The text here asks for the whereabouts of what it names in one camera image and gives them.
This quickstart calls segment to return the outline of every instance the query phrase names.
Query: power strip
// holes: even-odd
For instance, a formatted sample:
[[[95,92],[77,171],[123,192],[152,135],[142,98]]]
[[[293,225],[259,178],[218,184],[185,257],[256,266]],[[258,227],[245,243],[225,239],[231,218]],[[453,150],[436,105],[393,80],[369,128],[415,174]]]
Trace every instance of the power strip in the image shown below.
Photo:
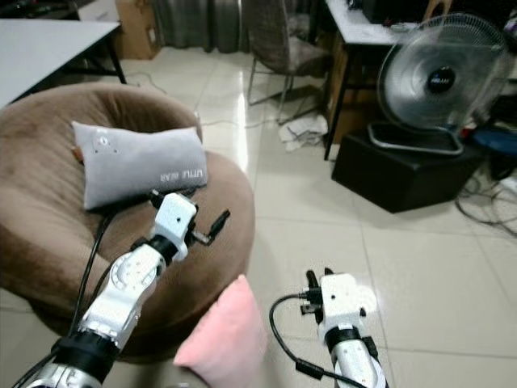
[[[499,184],[507,191],[517,196],[517,178],[509,177],[499,181]]]

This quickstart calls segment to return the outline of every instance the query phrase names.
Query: robotic arm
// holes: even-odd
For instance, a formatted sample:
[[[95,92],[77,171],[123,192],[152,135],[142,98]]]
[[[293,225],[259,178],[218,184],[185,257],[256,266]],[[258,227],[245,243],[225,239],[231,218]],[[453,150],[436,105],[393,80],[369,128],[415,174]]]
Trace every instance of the robotic arm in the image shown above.
[[[318,285],[313,271],[307,272],[309,288],[303,293],[280,298],[271,308],[270,323],[275,338],[282,349],[295,361],[296,370],[316,379],[332,377],[336,388],[388,388],[376,345],[366,334],[364,319],[367,316],[365,300],[375,301],[371,290],[356,284],[353,276],[333,274],[326,268]],[[305,299],[301,313],[314,314],[317,336],[329,349],[334,370],[323,368],[296,357],[280,337],[275,326],[275,308],[291,298]]]
[[[197,205],[185,196],[153,191],[159,208],[149,240],[139,240],[111,266],[108,282],[77,330],[53,347],[55,358],[27,388],[100,388],[124,349],[166,268],[187,256],[194,242],[210,245],[229,217],[226,210],[208,235],[194,230]]]

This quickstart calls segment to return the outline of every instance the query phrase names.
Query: electric fan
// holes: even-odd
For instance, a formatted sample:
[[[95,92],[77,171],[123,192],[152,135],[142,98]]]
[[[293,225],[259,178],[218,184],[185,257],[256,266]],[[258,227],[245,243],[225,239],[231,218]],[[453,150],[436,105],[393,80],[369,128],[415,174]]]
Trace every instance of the electric fan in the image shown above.
[[[394,150],[461,154],[459,132],[471,117],[486,116],[511,64],[502,33],[484,19],[429,19],[385,58],[377,88],[390,122],[370,124],[371,141]]]

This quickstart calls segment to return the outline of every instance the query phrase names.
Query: brown cushion seat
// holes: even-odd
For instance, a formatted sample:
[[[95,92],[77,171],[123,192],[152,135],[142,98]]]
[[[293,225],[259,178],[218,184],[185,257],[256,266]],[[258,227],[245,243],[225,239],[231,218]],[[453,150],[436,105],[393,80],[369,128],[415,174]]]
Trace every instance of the brown cushion seat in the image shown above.
[[[0,255],[2,287],[26,298],[51,329],[64,335],[100,216],[82,207],[83,167],[74,159],[70,122],[157,132],[196,126],[195,114],[174,100],[132,86],[91,83],[63,86],[0,111]],[[198,229],[208,232],[224,209],[232,213],[210,246],[193,246],[172,264],[122,358],[148,362],[174,354],[222,290],[247,269],[254,236],[249,182],[227,158],[207,152],[208,185],[193,200]],[[110,262],[147,236],[154,210],[138,205],[112,222],[86,291]]]

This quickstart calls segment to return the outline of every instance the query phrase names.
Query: white table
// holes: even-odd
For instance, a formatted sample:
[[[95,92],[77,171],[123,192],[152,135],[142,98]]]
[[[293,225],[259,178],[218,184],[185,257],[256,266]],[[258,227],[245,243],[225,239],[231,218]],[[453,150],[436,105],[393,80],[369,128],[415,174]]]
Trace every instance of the white table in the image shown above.
[[[349,10],[347,0],[326,0],[326,5],[347,46],[347,65],[343,71],[343,80],[339,87],[338,99],[335,102],[338,107],[341,107],[347,89],[375,89],[374,85],[353,85],[348,83],[357,52],[373,48],[388,49],[398,42],[404,32],[395,32],[380,24],[371,24],[364,16],[362,10]],[[418,26],[417,23],[405,23],[405,25],[407,28]],[[341,109],[336,108],[327,138],[325,160],[329,158],[330,147],[334,141],[340,113]]]
[[[118,23],[112,22],[0,19],[0,108],[102,40],[115,67],[102,74],[117,75],[125,83],[108,39],[118,27]],[[93,69],[86,72],[101,74]]]
[[[326,5],[347,44],[392,45],[403,32],[395,32],[380,24],[371,24],[362,10],[349,10],[347,0],[326,0]],[[417,23],[404,23],[407,28]]]

